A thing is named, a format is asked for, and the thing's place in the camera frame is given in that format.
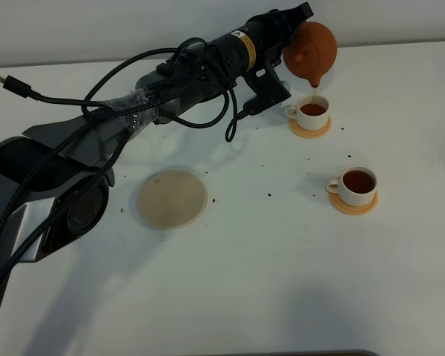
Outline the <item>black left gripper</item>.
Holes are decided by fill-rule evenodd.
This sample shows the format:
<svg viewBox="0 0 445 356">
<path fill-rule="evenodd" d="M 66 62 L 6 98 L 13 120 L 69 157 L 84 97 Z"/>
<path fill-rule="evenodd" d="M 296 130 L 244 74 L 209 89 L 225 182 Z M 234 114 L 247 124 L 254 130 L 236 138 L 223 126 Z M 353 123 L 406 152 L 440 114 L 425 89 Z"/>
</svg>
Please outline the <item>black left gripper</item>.
<svg viewBox="0 0 445 356">
<path fill-rule="evenodd" d="M 278 62 L 294 31 L 313 15 L 309 3 L 304 2 L 292 9 L 271 10 L 249 19 L 244 29 L 256 50 L 253 70 L 259 70 L 267 62 Z"/>
</svg>

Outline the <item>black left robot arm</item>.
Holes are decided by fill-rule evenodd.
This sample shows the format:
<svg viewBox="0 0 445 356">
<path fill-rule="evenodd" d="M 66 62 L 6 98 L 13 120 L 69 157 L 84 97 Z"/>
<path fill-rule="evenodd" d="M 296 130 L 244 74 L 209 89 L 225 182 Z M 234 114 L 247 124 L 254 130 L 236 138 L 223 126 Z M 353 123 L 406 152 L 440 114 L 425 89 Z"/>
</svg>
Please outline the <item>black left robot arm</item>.
<svg viewBox="0 0 445 356">
<path fill-rule="evenodd" d="M 89 232 L 115 182 L 111 157 L 149 124 L 192 128 L 184 112 L 222 96 L 222 111 L 232 114 L 225 133 L 231 141 L 239 120 L 287 99 L 289 90 L 274 69 L 312 14 L 303 3 L 254 16 L 211 42 L 191 38 L 168 48 L 168 60 L 140 78 L 131 93 L 107 102 L 92 94 L 83 100 L 50 98 L 4 77 L 4 89 L 18 96 L 83 112 L 0 142 L 0 266 L 16 251 L 29 251 L 37 260 Z"/>
</svg>

